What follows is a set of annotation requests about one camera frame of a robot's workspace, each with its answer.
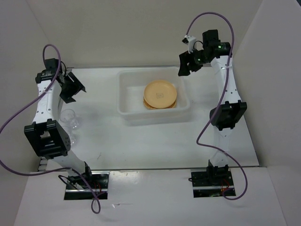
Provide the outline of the clear plastic cup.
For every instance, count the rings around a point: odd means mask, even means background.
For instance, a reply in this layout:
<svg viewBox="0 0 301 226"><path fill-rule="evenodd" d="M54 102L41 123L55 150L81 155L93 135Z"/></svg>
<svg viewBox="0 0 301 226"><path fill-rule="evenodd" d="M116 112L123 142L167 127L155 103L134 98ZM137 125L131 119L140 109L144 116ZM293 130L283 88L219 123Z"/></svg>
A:
<svg viewBox="0 0 301 226"><path fill-rule="evenodd" d="M63 110L60 114L60 120L72 129L77 129L79 126L76 114L72 109Z"/></svg>
<svg viewBox="0 0 301 226"><path fill-rule="evenodd" d="M69 136L71 145L74 145L76 143L76 137L71 129L68 130L68 136Z"/></svg>

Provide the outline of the yellow bear plate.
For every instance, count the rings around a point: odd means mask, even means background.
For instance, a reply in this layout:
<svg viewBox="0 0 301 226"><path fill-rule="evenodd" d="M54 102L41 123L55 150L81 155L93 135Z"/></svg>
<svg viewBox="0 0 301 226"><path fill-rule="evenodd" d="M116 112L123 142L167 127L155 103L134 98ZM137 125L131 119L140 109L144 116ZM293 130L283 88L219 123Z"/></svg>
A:
<svg viewBox="0 0 301 226"><path fill-rule="evenodd" d="M166 80L155 80L146 85L143 98L150 101L171 101L177 98L175 86Z"/></svg>
<svg viewBox="0 0 301 226"><path fill-rule="evenodd" d="M143 99L144 106L149 110L162 110L162 109L169 109L175 108L177 101L150 101L148 102L145 98Z"/></svg>

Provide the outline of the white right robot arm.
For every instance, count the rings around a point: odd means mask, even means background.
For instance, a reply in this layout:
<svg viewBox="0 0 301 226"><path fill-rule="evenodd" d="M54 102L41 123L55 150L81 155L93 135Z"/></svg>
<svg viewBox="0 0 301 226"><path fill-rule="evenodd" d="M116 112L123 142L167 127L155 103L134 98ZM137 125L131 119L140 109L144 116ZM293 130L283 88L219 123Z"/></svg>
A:
<svg viewBox="0 0 301 226"><path fill-rule="evenodd" d="M118 112L129 123L141 125L178 122L190 108L183 78L210 64L218 83L219 102L210 111L208 125L214 127L216 153L208 162L206 180L218 184L228 172L229 136L247 109L241 100L232 70L233 42L221 42L217 30L202 34L203 48L196 38L185 35L188 50L180 54L180 67L121 71L118 74Z"/></svg>

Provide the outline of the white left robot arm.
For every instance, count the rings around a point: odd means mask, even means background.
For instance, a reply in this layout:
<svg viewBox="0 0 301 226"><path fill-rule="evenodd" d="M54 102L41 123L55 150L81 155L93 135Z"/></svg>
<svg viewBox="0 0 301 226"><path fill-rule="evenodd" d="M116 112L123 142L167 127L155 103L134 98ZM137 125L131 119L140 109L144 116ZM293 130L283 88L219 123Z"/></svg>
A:
<svg viewBox="0 0 301 226"><path fill-rule="evenodd" d="M85 91L85 86L72 72L61 69L58 59L45 60L45 69L35 81L39 97L36 114L24 134L38 157L53 160L68 172L68 181L74 188L89 188L94 177L90 167L71 150L71 139L59 123L63 103L75 102L74 95Z"/></svg>

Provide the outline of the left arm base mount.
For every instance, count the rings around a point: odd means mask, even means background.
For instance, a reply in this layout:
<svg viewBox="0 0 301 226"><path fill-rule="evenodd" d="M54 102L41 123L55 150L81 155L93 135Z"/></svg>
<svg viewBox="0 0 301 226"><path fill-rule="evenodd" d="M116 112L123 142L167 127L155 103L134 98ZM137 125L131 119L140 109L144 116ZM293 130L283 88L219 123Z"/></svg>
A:
<svg viewBox="0 0 301 226"><path fill-rule="evenodd" d="M99 200L108 199L109 171L92 171L92 177L87 179L89 186ZM88 186L82 179L71 182L66 176L59 175L66 185L64 200L92 200L94 198Z"/></svg>

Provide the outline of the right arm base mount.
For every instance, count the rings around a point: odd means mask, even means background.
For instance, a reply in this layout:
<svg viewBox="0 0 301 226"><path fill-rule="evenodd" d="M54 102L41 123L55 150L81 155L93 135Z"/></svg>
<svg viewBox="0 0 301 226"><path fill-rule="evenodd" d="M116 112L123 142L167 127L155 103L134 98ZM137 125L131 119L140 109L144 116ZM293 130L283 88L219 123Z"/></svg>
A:
<svg viewBox="0 0 301 226"><path fill-rule="evenodd" d="M190 171L191 176L188 179L192 183L193 197L222 197L236 196L234 182L231 171L226 176L210 180L205 169L193 169Z"/></svg>

